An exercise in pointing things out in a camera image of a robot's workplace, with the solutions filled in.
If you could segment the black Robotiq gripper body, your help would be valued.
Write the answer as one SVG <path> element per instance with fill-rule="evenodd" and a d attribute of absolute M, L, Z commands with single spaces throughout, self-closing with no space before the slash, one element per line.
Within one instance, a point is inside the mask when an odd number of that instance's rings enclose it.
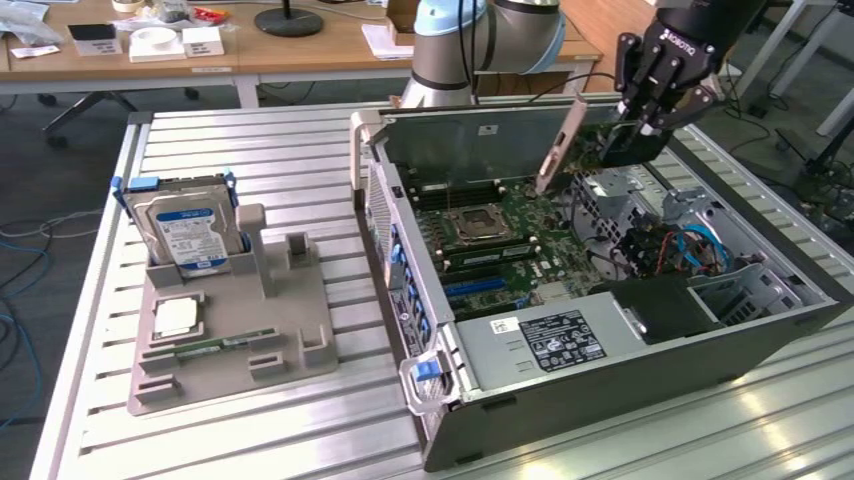
<path fill-rule="evenodd" d="M 643 101 L 661 110 L 722 67 L 765 3 L 750 0 L 693 1 L 685 8 L 659 8 L 642 43 L 637 79 Z"/>

